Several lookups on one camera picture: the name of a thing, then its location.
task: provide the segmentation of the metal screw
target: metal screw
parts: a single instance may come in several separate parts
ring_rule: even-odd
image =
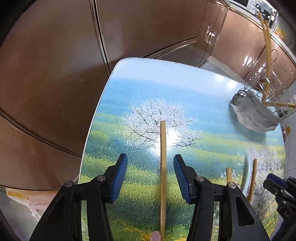
[[[205,178],[203,176],[196,176],[195,179],[199,182],[203,182],[205,180]]]
[[[104,181],[106,179],[106,177],[104,176],[104,175],[99,175],[98,177],[97,177],[97,180],[98,181]]]
[[[232,189],[235,189],[237,185],[235,183],[228,183],[228,186]]]
[[[71,181],[65,182],[65,187],[67,187],[67,188],[71,187],[72,185],[73,185],[73,182],[71,182]]]

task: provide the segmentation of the wire basket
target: wire basket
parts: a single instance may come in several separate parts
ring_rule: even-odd
[[[271,52],[276,52],[276,58],[271,63],[272,77],[268,79],[266,76],[267,61],[265,61],[254,77],[250,78],[250,82],[245,83],[244,87],[234,94],[231,104],[238,106],[247,92],[251,91],[275,116],[283,120],[296,111],[296,97],[294,94],[290,95],[288,91],[288,83],[290,83],[293,73],[287,69],[277,71],[276,74],[272,66],[277,60],[279,52],[276,49]],[[265,81],[269,82],[269,88],[266,93],[266,101],[262,101]]]

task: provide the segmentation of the table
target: table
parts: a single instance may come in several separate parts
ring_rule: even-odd
[[[251,204],[271,235],[276,203],[262,183],[270,172],[283,177],[285,150],[278,126],[257,133],[242,126],[229,101],[243,85],[200,68],[154,59],[127,58],[114,68],[98,103],[87,138],[80,183],[103,174],[120,153],[128,169],[119,198],[108,205],[114,240],[150,240],[160,229],[160,129],[167,127],[168,198],[166,240],[186,240],[194,205],[182,199],[173,156],[213,183],[226,185],[226,168],[242,183],[244,158],[258,160]],[[218,203],[213,238],[218,235]],[[86,207],[82,230],[87,235]]]

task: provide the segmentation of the white blossom tree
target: white blossom tree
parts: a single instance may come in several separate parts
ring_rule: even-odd
[[[255,149],[249,148],[247,154],[250,155],[252,160],[257,159],[257,174],[251,205],[262,221],[266,219],[268,213],[274,213],[277,208],[276,203],[274,203],[274,195],[263,187],[263,182],[269,173],[284,178],[283,160],[275,151],[270,149],[257,152]]]
[[[127,145],[158,148],[160,144],[160,122],[166,121],[167,146],[194,146],[201,138],[201,131],[191,131],[195,119],[186,117],[178,104],[164,100],[146,100],[140,105],[131,105],[130,112],[123,113],[122,126]]]

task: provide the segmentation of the white paper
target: white paper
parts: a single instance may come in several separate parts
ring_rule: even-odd
[[[233,107],[238,121],[245,127],[256,132],[274,131],[281,119],[264,106],[256,96],[248,91],[242,102]]]

